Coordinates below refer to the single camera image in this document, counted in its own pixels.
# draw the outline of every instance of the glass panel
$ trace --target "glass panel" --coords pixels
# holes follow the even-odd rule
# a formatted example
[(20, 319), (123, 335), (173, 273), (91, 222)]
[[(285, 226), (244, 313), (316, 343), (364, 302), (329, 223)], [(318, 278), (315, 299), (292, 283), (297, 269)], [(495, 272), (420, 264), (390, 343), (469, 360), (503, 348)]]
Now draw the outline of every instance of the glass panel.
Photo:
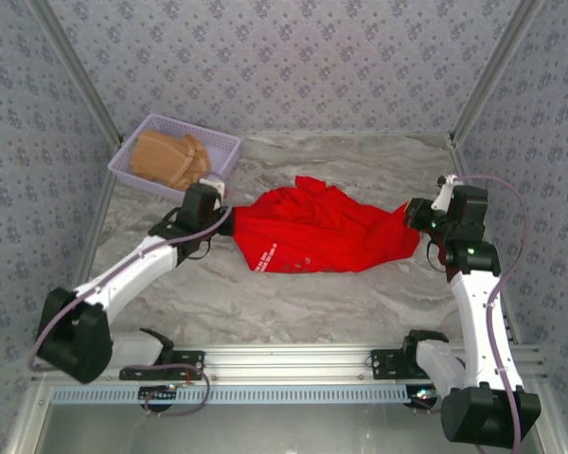
[[(523, 454), (537, 454), (536, 430)], [(487, 448), (488, 454), (508, 449)], [(149, 418), (135, 405), (52, 406), (36, 454), (476, 453), (449, 443), (437, 415), (398, 405), (213, 405)]]

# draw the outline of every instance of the red cloth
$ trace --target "red cloth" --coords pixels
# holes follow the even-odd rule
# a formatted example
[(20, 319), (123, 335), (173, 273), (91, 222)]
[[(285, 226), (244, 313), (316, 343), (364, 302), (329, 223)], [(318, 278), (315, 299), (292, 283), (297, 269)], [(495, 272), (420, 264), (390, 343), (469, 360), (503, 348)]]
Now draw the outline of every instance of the red cloth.
[(236, 208), (234, 239), (253, 271), (363, 271), (410, 257), (418, 232), (394, 213), (362, 205), (335, 186), (296, 177), (296, 187)]

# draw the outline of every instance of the enclosure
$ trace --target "enclosure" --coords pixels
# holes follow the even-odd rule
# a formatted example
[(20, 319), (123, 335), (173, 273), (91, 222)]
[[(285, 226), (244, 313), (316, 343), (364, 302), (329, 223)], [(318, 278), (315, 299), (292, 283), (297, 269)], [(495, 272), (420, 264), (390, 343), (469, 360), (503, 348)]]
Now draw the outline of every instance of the enclosure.
[[(448, 444), (437, 416), (386, 405), (403, 403), (391, 396), (232, 397), (172, 435), (174, 419), (148, 420), (135, 399), (76, 388), (59, 400), (78, 383), (27, 372), (46, 294), (110, 268), (174, 205), (107, 169), (149, 114), (241, 139), (234, 206), (299, 175), (387, 211), (433, 199), (440, 175), (512, 182), (529, 237), (503, 293), (506, 322), (543, 405), (522, 452), (568, 452), (568, 0), (0, 2), (0, 452), (170, 452), (189, 436), (189, 452), (474, 450)], [(510, 192), (485, 188), (487, 239), (506, 269), (524, 217)], [(402, 381), (370, 381), (371, 349), (430, 329), (463, 356), (458, 304), (427, 242), (360, 273), (276, 274), (252, 272), (235, 241), (215, 237), (111, 327), (203, 349), (236, 393), (393, 393)], [(89, 389), (126, 385), (110, 369)], [(228, 429), (212, 437), (214, 425)], [(240, 436), (249, 427), (273, 439)]]

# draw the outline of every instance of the gray marble surface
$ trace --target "gray marble surface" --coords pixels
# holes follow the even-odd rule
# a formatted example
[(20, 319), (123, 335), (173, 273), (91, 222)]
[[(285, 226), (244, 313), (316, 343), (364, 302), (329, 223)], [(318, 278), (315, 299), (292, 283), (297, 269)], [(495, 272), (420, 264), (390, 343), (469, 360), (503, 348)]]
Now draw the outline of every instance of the gray marble surface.
[[(405, 136), (245, 137), (230, 178), (230, 204), (250, 204), (296, 175), (334, 183), (349, 196), (393, 211), (432, 198), (453, 164), (444, 141)], [(136, 247), (174, 205), (117, 183), (93, 276)], [(399, 342), (411, 328), (461, 339), (458, 310), (443, 274), (425, 258), (426, 238), (407, 260), (362, 273), (254, 273), (232, 238), (184, 262), (143, 290), (113, 324), (150, 327), (183, 343)]]

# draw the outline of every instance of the wallpaper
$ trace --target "wallpaper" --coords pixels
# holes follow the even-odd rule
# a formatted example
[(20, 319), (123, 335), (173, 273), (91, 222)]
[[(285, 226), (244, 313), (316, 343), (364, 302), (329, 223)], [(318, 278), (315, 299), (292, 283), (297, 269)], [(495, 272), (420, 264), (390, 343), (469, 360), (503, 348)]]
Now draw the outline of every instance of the wallpaper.
[(49, 0), (130, 134), (448, 131), (517, 0)]
[[(568, 0), (545, 3), (463, 146), (468, 165), (516, 184), (529, 206), (526, 260), (509, 297), (524, 341), (543, 345), (568, 423)], [(504, 264), (523, 217), (492, 186), (488, 227)]]
[(107, 143), (23, 0), (0, 0), (0, 452), (47, 292), (71, 284)]

